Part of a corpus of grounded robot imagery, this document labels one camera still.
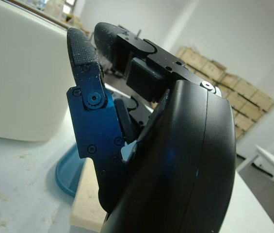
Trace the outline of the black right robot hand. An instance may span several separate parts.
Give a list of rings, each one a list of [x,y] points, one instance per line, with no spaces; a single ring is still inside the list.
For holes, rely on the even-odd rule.
[[[94,43],[76,28],[67,50],[76,85],[67,92],[80,158],[93,160],[103,233],[217,233],[230,202],[234,118],[219,88],[166,50],[100,22]],[[113,99],[98,55],[157,107],[135,120]]]

